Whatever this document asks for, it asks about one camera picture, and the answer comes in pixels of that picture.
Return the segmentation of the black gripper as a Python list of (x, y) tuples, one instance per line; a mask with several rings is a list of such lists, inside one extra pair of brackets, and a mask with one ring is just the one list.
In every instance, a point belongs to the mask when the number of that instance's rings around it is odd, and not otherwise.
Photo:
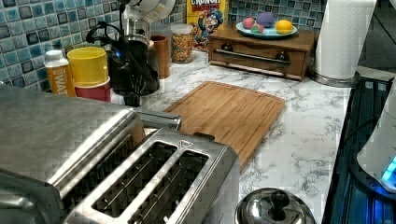
[(140, 96), (154, 93), (160, 88), (159, 75), (149, 64), (149, 46), (133, 35), (126, 35), (122, 23), (106, 51), (108, 72), (113, 91), (123, 95), (128, 106), (139, 107)]

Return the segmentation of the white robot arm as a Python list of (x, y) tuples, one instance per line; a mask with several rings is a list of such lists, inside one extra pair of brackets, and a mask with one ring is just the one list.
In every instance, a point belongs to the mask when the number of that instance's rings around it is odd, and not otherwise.
[(118, 0), (120, 28), (111, 44), (109, 74), (113, 91), (126, 105), (139, 106), (140, 97), (159, 89), (156, 63), (149, 61), (150, 25), (165, 19), (176, 0)]

